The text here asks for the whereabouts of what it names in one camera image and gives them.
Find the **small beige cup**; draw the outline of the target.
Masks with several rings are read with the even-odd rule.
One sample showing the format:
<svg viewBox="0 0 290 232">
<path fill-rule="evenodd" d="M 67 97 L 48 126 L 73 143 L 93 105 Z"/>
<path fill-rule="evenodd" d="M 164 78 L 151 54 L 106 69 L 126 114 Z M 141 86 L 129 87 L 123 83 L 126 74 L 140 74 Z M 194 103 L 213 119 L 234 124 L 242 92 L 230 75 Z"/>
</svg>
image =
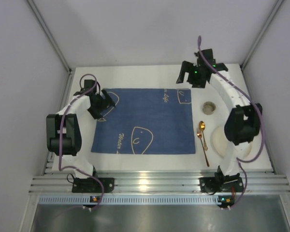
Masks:
<svg viewBox="0 0 290 232">
<path fill-rule="evenodd" d="M 203 104 L 202 111 L 205 115 L 212 115 L 215 110 L 216 110 L 216 105 L 213 102 L 207 101 Z"/>
</svg>

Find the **blue cloth placemat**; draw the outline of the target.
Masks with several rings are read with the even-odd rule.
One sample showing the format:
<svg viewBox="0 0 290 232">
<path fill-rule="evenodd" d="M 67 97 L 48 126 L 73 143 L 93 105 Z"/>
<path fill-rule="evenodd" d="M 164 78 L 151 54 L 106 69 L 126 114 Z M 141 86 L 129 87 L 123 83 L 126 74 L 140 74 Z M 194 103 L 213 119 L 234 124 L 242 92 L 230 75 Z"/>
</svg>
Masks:
<svg viewBox="0 0 290 232">
<path fill-rule="evenodd" d="M 196 151 L 190 89 L 113 88 L 97 120 L 93 153 L 189 155 Z"/>
</svg>

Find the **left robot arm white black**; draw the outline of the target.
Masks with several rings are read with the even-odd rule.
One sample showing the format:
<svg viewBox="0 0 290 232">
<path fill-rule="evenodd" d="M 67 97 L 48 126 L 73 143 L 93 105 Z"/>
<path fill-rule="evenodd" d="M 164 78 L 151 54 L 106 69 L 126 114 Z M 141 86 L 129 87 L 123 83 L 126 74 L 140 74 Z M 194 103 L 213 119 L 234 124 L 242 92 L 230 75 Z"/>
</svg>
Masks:
<svg viewBox="0 0 290 232">
<path fill-rule="evenodd" d="M 46 117 L 46 143 L 48 151 L 58 156 L 58 170 L 73 169 L 80 179 L 97 178 L 95 167 L 78 155 L 82 147 L 82 135 L 78 119 L 88 112 L 94 120 L 103 118 L 103 111 L 116 104 L 102 89 L 97 78 L 80 81 L 80 90 L 72 100 L 55 114 Z"/>
</svg>

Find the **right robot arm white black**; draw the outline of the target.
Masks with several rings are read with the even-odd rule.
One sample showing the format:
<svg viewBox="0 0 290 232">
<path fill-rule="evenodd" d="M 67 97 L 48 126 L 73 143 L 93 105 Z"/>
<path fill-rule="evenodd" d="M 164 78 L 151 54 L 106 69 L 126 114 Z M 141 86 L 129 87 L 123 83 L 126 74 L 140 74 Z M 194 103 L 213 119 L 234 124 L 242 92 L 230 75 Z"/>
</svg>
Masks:
<svg viewBox="0 0 290 232">
<path fill-rule="evenodd" d="M 210 84 L 225 103 L 229 116 L 223 127 L 227 140 L 226 152 L 217 172 L 223 176 L 234 176 L 239 173 L 238 161 L 243 159 L 251 142 L 259 135 L 262 107 L 251 103 L 244 92 L 236 89 L 229 69 L 224 63 L 217 63 L 212 49 L 195 53 L 196 63 L 183 61 L 177 83 L 187 82 L 193 88 L 205 88 Z"/>
</svg>

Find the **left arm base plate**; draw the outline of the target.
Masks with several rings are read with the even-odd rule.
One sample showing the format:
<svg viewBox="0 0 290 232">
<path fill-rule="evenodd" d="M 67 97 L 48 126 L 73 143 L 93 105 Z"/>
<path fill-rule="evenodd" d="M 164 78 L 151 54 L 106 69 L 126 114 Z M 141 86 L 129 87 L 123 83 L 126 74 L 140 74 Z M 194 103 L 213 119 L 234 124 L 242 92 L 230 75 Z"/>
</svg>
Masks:
<svg viewBox="0 0 290 232">
<path fill-rule="evenodd" d="M 115 179 L 110 177 L 98 178 L 104 187 L 104 193 L 110 193 L 114 190 Z M 102 193 L 101 184 L 92 179 L 76 178 L 73 181 L 72 193 Z"/>
</svg>

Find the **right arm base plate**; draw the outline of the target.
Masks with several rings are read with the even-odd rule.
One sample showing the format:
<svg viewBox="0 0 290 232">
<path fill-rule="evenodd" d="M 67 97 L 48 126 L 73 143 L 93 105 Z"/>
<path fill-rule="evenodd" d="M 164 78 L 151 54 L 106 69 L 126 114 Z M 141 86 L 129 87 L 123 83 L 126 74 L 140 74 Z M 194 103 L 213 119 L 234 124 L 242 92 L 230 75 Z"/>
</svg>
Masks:
<svg viewBox="0 0 290 232">
<path fill-rule="evenodd" d="M 244 184 L 242 178 L 229 180 L 226 182 L 219 182 L 214 177 L 202 177 L 199 179 L 200 188 L 202 193 L 214 195 L 221 192 L 242 192 Z"/>
</svg>

